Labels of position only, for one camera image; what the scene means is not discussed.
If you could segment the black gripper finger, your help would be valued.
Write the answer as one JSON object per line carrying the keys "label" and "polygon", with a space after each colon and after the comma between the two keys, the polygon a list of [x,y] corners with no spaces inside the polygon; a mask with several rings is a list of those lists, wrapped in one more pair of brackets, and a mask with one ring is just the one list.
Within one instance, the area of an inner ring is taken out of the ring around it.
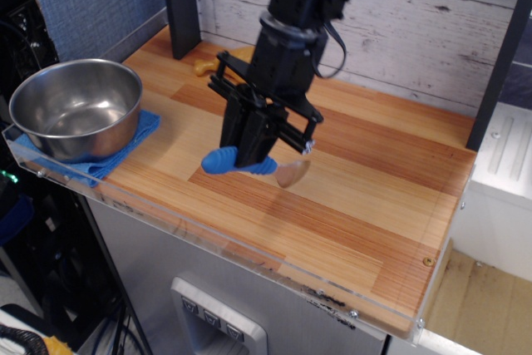
{"label": "black gripper finger", "polygon": [[279,127],[287,118],[288,112],[282,107],[252,111],[239,141],[235,166],[244,168],[262,163],[278,139]]}
{"label": "black gripper finger", "polygon": [[239,146],[252,106],[249,87],[245,84],[237,85],[227,99],[220,137],[221,147]]}

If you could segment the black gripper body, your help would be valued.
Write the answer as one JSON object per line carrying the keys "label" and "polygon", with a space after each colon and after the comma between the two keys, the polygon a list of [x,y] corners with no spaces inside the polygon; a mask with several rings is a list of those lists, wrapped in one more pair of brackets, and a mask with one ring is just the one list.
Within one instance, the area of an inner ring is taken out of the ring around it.
{"label": "black gripper body", "polygon": [[260,22],[262,28],[251,61],[240,61],[228,52],[219,53],[219,68],[211,76],[209,87],[227,104],[231,91],[245,84],[249,87],[252,111],[284,108],[288,118],[279,127],[277,141],[307,154],[314,146],[316,125],[323,121],[308,101],[307,92],[315,76],[315,57],[323,54],[324,30],[287,27],[271,17],[262,17]]}

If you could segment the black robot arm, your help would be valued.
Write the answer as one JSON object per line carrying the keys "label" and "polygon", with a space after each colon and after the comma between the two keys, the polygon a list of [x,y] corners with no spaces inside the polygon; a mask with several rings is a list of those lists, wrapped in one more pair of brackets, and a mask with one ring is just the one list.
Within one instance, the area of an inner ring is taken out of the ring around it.
{"label": "black robot arm", "polygon": [[313,146],[323,116],[307,92],[319,76],[332,22],[348,0],[270,0],[250,61],[221,52],[209,87],[226,100],[220,145],[236,151],[234,167],[252,170],[281,140],[301,154]]}

